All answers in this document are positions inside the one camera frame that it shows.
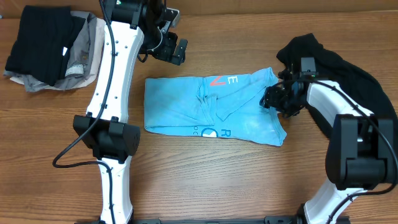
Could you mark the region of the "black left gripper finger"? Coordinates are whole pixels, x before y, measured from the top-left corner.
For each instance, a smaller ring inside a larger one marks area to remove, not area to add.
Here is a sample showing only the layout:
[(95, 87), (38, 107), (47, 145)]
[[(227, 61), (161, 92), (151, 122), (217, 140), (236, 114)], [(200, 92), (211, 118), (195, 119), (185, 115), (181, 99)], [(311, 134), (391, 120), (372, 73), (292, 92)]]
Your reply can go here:
[(167, 33), (170, 28), (176, 28), (180, 21), (180, 11), (167, 7), (161, 22), (161, 32)]
[(188, 45), (188, 41), (186, 39), (181, 39), (178, 45), (175, 48), (175, 52), (172, 56), (172, 63), (174, 65), (181, 65), (185, 61), (186, 57), (186, 48)]

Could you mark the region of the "light blue printed t-shirt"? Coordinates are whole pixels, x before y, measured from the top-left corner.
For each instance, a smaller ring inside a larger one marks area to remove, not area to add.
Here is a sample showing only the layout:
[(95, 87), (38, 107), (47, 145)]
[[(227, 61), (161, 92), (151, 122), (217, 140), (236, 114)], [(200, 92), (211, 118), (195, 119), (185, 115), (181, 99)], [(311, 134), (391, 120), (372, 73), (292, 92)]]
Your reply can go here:
[(148, 78), (144, 94), (146, 131), (281, 146), (287, 133), (274, 108), (260, 100), (278, 82), (270, 67), (251, 74)]

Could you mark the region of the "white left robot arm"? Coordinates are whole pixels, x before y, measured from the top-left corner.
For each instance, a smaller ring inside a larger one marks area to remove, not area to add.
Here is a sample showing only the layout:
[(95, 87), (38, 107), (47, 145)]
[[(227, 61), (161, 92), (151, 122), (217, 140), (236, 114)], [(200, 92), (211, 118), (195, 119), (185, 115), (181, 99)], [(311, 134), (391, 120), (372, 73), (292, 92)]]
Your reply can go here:
[(76, 115), (73, 128), (93, 152), (100, 169), (103, 208), (100, 223), (131, 223), (133, 206), (129, 168), (141, 132), (130, 125), (129, 93), (134, 66), (148, 56), (181, 65), (187, 40), (170, 32), (180, 11), (161, 0), (101, 1), (106, 25), (101, 64), (94, 95), (84, 116)]

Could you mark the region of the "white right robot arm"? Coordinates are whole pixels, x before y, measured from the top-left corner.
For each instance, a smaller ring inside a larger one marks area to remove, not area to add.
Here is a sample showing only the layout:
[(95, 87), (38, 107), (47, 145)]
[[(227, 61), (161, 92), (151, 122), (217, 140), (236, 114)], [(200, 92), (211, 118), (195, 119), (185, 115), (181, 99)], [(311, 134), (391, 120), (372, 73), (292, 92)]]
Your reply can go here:
[(266, 88), (261, 106), (292, 116), (315, 108), (333, 127), (326, 181), (296, 215), (266, 216), (265, 223), (349, 223), (344, 210), (358, 197), (383, 195), (397, 185), (393, 122), (377, 118), (330, 80), (284, 80)]

